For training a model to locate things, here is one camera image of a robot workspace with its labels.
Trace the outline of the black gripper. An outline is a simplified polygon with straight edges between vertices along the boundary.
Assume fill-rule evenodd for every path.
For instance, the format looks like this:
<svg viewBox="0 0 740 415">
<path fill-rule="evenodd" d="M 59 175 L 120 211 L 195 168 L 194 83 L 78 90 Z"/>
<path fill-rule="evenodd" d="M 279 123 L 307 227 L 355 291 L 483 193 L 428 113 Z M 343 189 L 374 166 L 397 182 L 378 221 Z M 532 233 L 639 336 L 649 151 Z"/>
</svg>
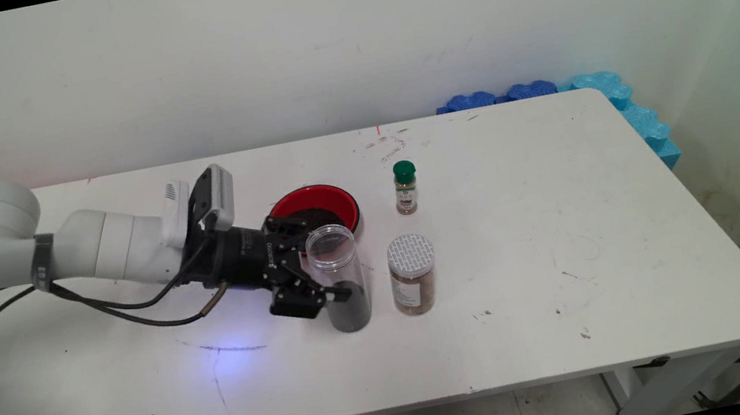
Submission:
<svg viewBox="0 0 740 415">
<path fill-rule="evenodd" d="M 234 227 L 227 231 L 189 233 L 182 259 L 184 283 L 217 289 L 273 290 L 271 315 L 316 319 L 331 302 L 347 302 L 353 284 L 324 285 L 302 278 L 300 254 L 311 234 L 299 217 L 266 217 L 261 229 Z"/>
</svg>

